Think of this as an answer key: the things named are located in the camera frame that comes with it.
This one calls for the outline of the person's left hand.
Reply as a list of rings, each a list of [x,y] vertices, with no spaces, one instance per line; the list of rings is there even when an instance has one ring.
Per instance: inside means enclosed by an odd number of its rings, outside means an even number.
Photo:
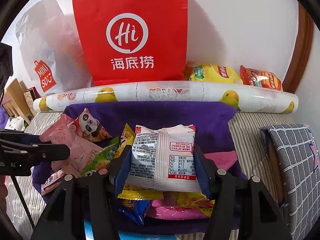
[[[0,176],[0,208],[3,213],[7,213],[7,202],[6,197],[8,190],[5,185],[5,176]]]

